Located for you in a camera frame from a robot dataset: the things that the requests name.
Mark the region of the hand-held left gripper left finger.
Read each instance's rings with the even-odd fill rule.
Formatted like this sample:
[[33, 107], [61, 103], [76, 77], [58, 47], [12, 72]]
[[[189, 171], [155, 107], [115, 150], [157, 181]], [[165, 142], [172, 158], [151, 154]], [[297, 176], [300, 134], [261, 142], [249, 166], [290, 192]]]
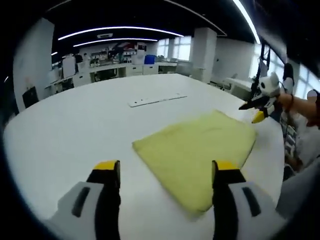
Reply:
[[121, 205], [120, 161], [98, 163], [57, 204], [51, 230], [60, 240], [118, 240]]

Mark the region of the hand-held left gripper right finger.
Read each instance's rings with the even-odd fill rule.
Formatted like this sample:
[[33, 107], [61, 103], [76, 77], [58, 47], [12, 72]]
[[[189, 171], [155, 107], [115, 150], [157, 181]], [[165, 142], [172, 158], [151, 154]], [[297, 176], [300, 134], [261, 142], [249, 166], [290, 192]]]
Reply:
[[271, 240], [285, 225], [272, 198], [231, 162], [212, 161], [215, 240]]

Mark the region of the person's right hand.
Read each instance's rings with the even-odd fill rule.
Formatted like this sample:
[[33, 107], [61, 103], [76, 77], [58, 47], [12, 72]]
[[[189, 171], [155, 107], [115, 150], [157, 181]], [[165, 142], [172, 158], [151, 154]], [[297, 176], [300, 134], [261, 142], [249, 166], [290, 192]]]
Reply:
[[285, 111], [289, 111], [291, 108], [292, 95], [287, 93], [280, 93], [276, 98], [277, 101], [282, 105]]

